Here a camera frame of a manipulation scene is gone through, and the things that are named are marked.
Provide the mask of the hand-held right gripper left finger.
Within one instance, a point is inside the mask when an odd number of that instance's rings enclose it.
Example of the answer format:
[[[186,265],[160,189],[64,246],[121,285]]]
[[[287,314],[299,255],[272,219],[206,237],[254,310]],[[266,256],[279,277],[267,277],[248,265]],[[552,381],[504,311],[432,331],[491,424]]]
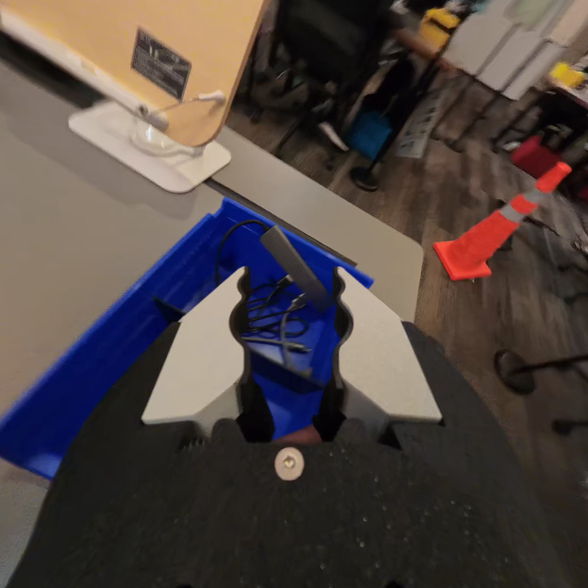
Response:
[[[143,410],[143,424],[214,425],[239,416],[238,383],[246,368],[237,312],[246,301],[250,277],[246,266],[235,270],[179,321]]]

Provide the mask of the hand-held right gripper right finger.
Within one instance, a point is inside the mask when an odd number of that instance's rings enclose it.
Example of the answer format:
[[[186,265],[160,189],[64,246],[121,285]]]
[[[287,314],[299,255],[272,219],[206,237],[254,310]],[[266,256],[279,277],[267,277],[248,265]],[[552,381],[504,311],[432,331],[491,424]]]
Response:
[[[334,269],[340,341],[332,380],[340,411],[364,424],[438,424],[442,413],[401,318],[347,270]]]

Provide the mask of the blue plastic bin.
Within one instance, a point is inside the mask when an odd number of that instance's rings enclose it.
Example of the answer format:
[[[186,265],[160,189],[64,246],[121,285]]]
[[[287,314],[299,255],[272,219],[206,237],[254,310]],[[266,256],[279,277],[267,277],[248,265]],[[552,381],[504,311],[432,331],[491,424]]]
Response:
[[[205,215],[148,269],[2,417],[1,457],[52,479],[106,393],[167,327],[215,289],[217,249],[225,233],[246,219],[275,224],[223,198],[217,212]],[[248,319],[239,332],[268,408],[262,432],[246,434],[250,442],[275,440],[312,423],[340,339],[333,309],[320,313],[305,303],[288,312],[302,291],[280,284],[286,271],[262,245],[262,231],[247,225],[232,233],[219,270],[221,283],[244,266],[251,276]]]

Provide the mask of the dark grey usb hub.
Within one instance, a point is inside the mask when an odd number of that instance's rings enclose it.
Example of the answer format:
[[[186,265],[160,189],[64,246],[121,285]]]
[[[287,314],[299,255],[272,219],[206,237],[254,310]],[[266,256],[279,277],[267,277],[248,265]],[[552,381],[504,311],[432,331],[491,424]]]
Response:
[[[277,224],[269,226],[257,219],[246,219],[234,224],[224,235],[217,249],[214,268],[215,286],[219,286],[220,260],[225,243],[237,229],[256,225],[263,229],[260,241],[274,260],[286,271],[292,281],[299,287],[307,300],[318,312],[326,312],[334,304],[331,295],[320,282],[310,266],[304,261],[298,251],[291,244],[284,231]]]

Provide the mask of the black chair base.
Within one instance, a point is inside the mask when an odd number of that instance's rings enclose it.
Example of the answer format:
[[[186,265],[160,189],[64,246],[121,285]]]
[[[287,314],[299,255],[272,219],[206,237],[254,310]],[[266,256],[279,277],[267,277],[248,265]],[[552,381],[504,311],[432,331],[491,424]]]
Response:
[[[528,396],[536,390],[535,372],[552,369],[568,371],[586,362],[587,354],[583,354],[532,364],[510,350],[497,351],[493,359],[495,372],[504,386],[521,396]]]

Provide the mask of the orange traffic cone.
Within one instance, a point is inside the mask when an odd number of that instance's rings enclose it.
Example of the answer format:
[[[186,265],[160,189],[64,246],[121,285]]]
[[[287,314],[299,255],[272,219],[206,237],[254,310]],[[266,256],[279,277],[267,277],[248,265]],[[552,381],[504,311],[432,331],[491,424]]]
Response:
[[[451,280],[474,281],[490,276],[489,259],[570,173],[568,164],[557,163],[531,189],[512,198],[458,239],[434,243],[433,250]]]

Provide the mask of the black round stand base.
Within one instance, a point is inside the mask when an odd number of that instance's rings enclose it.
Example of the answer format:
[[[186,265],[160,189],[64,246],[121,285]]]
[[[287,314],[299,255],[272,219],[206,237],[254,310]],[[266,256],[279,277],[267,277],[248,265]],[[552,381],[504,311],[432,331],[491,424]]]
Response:
[[[372,158],[370,164],[365,166],[355,166],[351,169],[349,174],[350,179],[356,187],[369,193],[374,193],[378,190],[379,177],[376,168],[380,164],[382,158],[386,155],[392,143],[393,137],[390,135],[382,144],[374,158]]]

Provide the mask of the blue bag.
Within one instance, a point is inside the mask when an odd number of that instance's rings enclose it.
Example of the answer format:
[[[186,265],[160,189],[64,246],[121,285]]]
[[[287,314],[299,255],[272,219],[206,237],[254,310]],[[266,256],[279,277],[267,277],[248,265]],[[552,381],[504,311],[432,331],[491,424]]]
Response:
[[[373,160],[392,133],[389,118],[377,111],[361,109],[345,136],[350,149]]]

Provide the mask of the printed paper sheet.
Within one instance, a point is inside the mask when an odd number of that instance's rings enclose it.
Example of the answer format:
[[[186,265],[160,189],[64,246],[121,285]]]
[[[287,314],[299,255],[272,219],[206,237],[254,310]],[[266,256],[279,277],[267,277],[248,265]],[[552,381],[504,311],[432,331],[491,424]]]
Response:
[[[428,144],[445,91],[430,91],[415,108],[406,124],[395,155],[399,158],[420,159]]]

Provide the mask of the red box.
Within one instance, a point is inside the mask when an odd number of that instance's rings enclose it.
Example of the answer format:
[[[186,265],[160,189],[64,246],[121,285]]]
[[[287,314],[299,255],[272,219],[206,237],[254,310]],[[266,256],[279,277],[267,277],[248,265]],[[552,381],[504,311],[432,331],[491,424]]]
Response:
[[[543,144],[542,136],[535,135],[526,139],[513,151],[511,162],[532,178],[539,179],[560,162],[560,156]]]

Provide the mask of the black office chair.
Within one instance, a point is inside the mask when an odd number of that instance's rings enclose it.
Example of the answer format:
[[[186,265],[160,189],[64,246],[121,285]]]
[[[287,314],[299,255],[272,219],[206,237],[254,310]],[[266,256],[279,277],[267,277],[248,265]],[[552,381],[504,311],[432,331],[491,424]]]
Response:
[[[396,1],[279,1],[270,35],[268,70],[285,76],[276,98],[294,91],[300,78],[306,99],[275,148],[277,155],[303,128],[316,129],[342,152],[341,129],[349,109],[379,68],[388,41],[410,47],[406,11]]]

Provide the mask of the wooden book stand white base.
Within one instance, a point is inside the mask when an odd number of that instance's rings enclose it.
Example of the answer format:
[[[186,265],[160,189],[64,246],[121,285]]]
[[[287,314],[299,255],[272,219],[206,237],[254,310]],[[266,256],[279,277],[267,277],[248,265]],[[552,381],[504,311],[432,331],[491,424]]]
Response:
[[[267,1],[1,1],[1,31],[105,97],[70,130],[172,194],[231,161],[216,141]]]

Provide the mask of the white cabinet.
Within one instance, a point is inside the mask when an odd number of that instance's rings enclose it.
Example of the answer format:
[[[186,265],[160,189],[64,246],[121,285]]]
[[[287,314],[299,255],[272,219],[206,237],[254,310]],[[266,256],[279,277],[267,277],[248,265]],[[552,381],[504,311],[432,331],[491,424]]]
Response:
[[[444,59],[518,100],[587,25],[587,1],[484,1],[452,37]]]

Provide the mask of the yellow plastic bin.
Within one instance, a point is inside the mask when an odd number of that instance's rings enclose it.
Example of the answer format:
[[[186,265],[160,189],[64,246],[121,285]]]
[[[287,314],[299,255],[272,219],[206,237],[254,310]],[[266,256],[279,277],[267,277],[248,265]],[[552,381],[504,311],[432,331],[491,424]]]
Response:
[[[431,50],[441,50],[460,25],[460,18],[445,8],[432,8],[420,22],[419,38]]]

